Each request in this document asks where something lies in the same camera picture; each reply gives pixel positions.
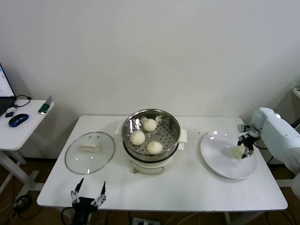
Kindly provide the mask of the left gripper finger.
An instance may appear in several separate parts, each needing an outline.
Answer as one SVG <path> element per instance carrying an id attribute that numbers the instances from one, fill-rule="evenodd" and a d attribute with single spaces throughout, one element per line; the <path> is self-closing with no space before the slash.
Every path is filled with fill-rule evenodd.
<path id="1" fill-rule="evenodd" d="M 76 185 L 75 189 L 71 191 L 72 203 L 79 203 L 80 202 L 79 191 L 80 191 L 80 188 L 83 184 L 83 180 L 84 180 L 84 178 L 82 178 L 80 180 L 80 182 Z"/>
<path id="2" fill-rule="evenodd" d="M 94 199 L 94 201 L 91 202 L 91 205 L 93 206 L 101 206 L 105 201 L 106 201 L 106 182 L 104 182 L 103 186 L 102 186 L 102 190 L 100 195 Z"/>

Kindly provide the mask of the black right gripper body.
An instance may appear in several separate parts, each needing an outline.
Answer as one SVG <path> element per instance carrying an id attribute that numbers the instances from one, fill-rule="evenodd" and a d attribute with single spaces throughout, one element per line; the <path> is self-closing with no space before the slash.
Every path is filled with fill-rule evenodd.
<path id="1" fill-rule="evenodd" d="M 242 133 L 242 142 L 245 147 L 251 147 L 260 139 L 259 131 L 246 131 Z"/>

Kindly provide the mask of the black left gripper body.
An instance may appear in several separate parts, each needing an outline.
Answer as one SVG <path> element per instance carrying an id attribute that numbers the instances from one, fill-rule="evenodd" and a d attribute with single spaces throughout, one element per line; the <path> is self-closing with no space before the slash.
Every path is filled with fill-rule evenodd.
<path id="1" fill-rule="evenodd" d="M 79 202 L 72 204 L 75 210 L 72 225 L 86 225 L 91 213 L 98 210 L 98 205 L 92 203 L 95 199 L 79 197 Z"/>

